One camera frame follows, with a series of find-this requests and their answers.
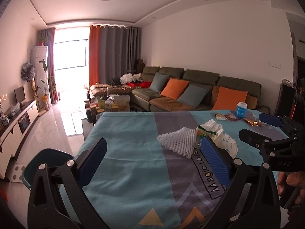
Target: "drawer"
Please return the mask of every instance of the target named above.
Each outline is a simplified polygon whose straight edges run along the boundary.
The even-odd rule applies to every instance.
[[[9,164],[9,160],[12,156],[12,150],[5,139],[1,144],[1,151],[0,151],[0,178],[4,178],[7,165]]]
[[[10,130],[9,134],[7,135],[5,141],[9,144],[12,150],[12,157],[15,156],[15,153],[20,145],[20,138],[22,136],[19,124],[17,123],[14,125],[13,129]]]
[[[38,115],[36,103],[27,111],[27,114],[29,115],[30,122],[33,122]]]

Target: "blue paper cup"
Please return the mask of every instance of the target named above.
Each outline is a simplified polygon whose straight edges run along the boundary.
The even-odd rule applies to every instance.
[[[238,118],[243,118],[246,114],[247,107],[248,105],[244,102],[237,103],[235,116]]]

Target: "window frame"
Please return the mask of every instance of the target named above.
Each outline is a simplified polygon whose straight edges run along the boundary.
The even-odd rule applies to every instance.
[[[60,43],[67,43],[67,42],[73,42],[73,41],[85,41],[85,65],[79,65],[79,66],[74,66],[74,67],[65,67],[65,68],[61,68],[61,69],[55,69],[54,68],[54,71],[56,70],[62,70],[62,69],[71,69],[71,68],[78,68],[78,67],[86,67],[87,66],[87,41],[89,39],[82,39],[82,40],[68,40],[68,41],[62,41],[62,42],[56,42],[54,43],[55,44],[60,44]]]

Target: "marble floor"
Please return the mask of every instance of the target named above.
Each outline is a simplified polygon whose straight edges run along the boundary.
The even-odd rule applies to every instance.
[[[10,179],[16,165],[26,166],[45,148],[54,148],[76,155],[83,144],[81,119],[85,118],[83,96],[61,94],[61,100],[40,116],[28,134],[16,161],[11,161],[6,174]],[[23,183],[0,182],[8,197],[8,206],[15,217],[27,228],[27,206],[30,191]]]

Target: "orange chevron pattern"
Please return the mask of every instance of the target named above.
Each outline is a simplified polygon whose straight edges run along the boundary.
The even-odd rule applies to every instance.
[[[184,220],[184,222],[178,227],[178,229],[183,229],[184,227],[186,227],[188,224],[190,224],[194,217],[199,220],[199,223],[202,223],[204,221],[204,216],[201,214],[201,212],[199,212],[197,207],[194,207],[191,213]]]

